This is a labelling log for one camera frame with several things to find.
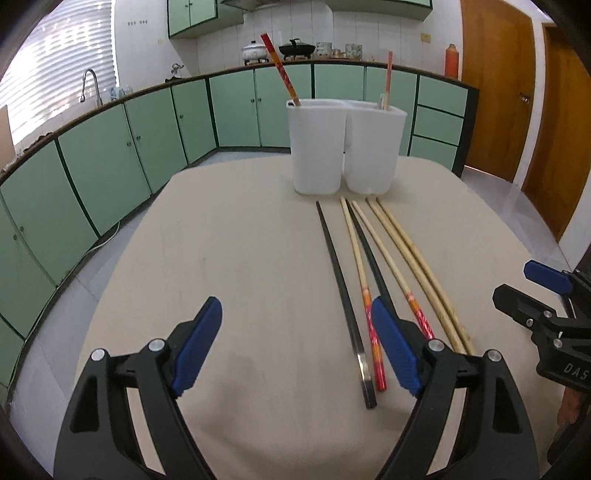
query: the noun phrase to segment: faucet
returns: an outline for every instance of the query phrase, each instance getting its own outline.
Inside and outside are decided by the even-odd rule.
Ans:
[[[95,92],[96,92],[96,106],[102,106],[103,105],[103,100],[100,99],[100,92],[99,92],[99,81],[96,79],[96,73],[93,69],[87,69],[83,74],[82,74],[82,95],[80,96],[80,103],[84,103],[86,101],[86,97],[84,95],[84,88],[86,85],[86,74],[90,72],[92,74],[92,77],[95,80]]]

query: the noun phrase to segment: drawer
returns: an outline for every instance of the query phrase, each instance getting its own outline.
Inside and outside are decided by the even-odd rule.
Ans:
[[[410,149],[411,157],[426,158],[451,170],[456,159],[456,147],[428,138],[413,137]]]
[[[418,106],[413,134],[458,145],[463,124],[463,118]]]
[[[420,105],[464,116],[467,96],[467,88],[444,80],[421,76],[419,81],[418,102]]]

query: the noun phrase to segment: floor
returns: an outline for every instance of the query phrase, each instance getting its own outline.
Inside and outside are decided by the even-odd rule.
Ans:
[[[276,154],[222,152],[202,165]],[[564,255],[530,201],[512,184],[467,168],[462,180],[511,228],[532,257],[568,268]],[[100,297],[148,207],[122,225],[79,271],[48,313],[27,355],[10,405],[10,419],[49,472],[61,421],[72,394],[78,357]]]

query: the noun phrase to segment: white tile wall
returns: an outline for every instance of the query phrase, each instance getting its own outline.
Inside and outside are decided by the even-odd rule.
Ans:
[[[449,44],[455,43],[462,51],[462,12],[460,0],[434,0],[433,3],[433,12],[425,22],[360,12],[333,13],[321,0],[263,7],[245,14],[245,25],[239,25],[237,58],[228,52],[229,48],[234,48],[234,42],[223,41],[223,61],[220,61],[219,48],[215,55],[207,51],[215,48],[212,37],[216,34],[198,38],[199,71],[211,73],[239,66],[240,48],[253,38],[260,41],[261,34],[267,32],[275,45],[295,37],[312,44],[329,41],[333,48],[344,51],[347,43],[359,43],[363,46],[365,60],[385,61],[388,50],[392,50],[396,64],[443,73],[445,49]],[[421,33],[429,33],[431,43],[421,42]]]

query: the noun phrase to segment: window blinds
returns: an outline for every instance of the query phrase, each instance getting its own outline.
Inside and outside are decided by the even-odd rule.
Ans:
[[[96,72],[101,91],[115,86],[111,2],[63,0],[25,40],[0,82],[15,143],[80,101],[86,69]],[[96,101],[90,74],[86,97]]]

